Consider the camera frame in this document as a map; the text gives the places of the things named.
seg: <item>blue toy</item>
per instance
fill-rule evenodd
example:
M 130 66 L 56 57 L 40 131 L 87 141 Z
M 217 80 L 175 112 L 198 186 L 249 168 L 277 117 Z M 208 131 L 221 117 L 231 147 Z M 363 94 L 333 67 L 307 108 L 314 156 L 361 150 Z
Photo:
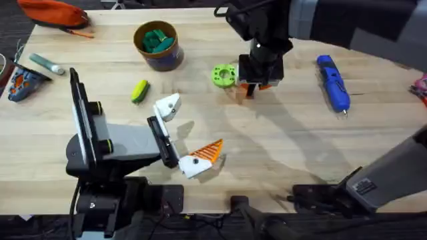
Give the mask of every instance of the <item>blue toy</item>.
M 28 69 L 18 63 L 14 63 L 18 70 L 12 77 L 12 86 L 9 88 L 8 99 L 18 102 L 34 92 L 40 84 L 51 79 L 34 70 Z

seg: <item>white object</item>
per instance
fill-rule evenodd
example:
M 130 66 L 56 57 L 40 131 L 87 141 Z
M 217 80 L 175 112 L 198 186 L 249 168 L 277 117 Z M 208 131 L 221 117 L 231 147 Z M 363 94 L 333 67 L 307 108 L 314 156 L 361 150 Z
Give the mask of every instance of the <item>white object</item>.
M 170 95 L 155 102 L 153 106 L 155 117 L 159 122 L 161 131 L 166 138 L 170 138 L 169 133 L 167 132 L 165 122 L 171 121 L 179 108 L 181 107 L 181 99 L 178 93 Z M 179 159 L 178 165 L 179 169 L 184 173 L 187 178 L 192 178 L 199 173 L 202 173 L 212 167 L 212 162 L 207 159 L 202 159 L 199 157 L 194 157 L 186 155 L 179 158 L 179 153 L 176 150 L 175 145 L 172 141 L 169 140 L 172 144 L 173 152 L 176 154 L 176 157 Z
M 187 178 L 192 178 L 212 167 L 211 161 L 190 155 L 182 157 L 178 165 Z
M 179 93 L 175 93 L 169 97 L 157 100 L 154 103 L 154 114 L 155 117 L 157 117 L 161 131 L 165 137 L 169 137 L 169 133 L 167 132 L 164 122 L 171 121 L 175 117 L 180 107 L 181 99 L 179 98 Z

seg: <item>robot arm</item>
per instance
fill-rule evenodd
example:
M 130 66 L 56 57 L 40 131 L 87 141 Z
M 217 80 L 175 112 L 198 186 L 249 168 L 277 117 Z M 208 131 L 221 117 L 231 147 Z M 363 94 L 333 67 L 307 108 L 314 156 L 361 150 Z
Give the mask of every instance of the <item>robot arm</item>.
M 427 1 L 293 0 L 288 34 L 427 71 Z
M 427 0 L 226 1 L 225 17 L 250 54 L 239 56 L 239 82 L 277 85 L 289 38 L 329 43 L 427 71 Z M 395 199 L 427 189 L 427 127 L 359 168 L 338 185 L 294 185 L 297 211 L 337 212 L 347 217 L 374 213 Z

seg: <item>wooden table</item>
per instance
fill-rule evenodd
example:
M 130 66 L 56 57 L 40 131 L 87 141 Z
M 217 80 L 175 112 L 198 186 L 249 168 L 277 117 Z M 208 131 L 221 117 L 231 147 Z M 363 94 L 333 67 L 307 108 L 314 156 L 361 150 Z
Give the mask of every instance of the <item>wooden table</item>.
M 425 124 L 425 107 L 406 90 L 421 73 L 311 41 L 293 40 L 278 87 L 238 100 L 236 89 L 217 88 L 210 75 L 219 63 L 236 64 L 248 43 L 213 12 L 88 11 L 94 39 L 36 26 L 20 63 L 54 80 L 20 103 L 0 99 L 0 213 L 67 213 L 77 181 L 65 173 L 65 146 L 76 133 L 69 75 L 58 77 L 34 64 L 31 53 L 76 68 L 89 99 L 102 102 L 110 123 L 147 124 L 154 101 L 181 94 L 181 109 L 167 124 L 178 149 L 185 153 L 223 138 L 223 157 L 195 179 L 161 161 L 133 175 L 184 185 L 185 212 L 227 211 L 231 195 L 247 195 L 262 211 L 293 212 L 276 195 L 286 196 L 296 183 L 337 183 Z M 139 25 L 158 19 L 175 26 L 185 52 L 184 62 L 168 73 L 151 70 L 132 41 Z M 337 118 L 324 99 L 315 69 L 321 54 L 333 57 L 352 94 L 347 119 Z M 137 106 L 130 94 L 142 79 L 151 89 Z M 425 210 L 425 197 L 419 193 L 380 210 Z

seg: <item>glue stick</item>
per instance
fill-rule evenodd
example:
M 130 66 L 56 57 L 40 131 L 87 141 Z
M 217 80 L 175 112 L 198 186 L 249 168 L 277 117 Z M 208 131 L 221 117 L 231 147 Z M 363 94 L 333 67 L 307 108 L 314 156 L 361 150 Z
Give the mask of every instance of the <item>glue stick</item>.
M 52 63 L 51 61 L 47 60 L 46 58 L 40 55 L 33 53 L 29 56 L 29 58 L 36 64 L 50 70 L 53 73 L 56 73 L 58 75 L 62 75 L 65 73 L 65 70 L 61 66 L 59 66 L 56 63 Z

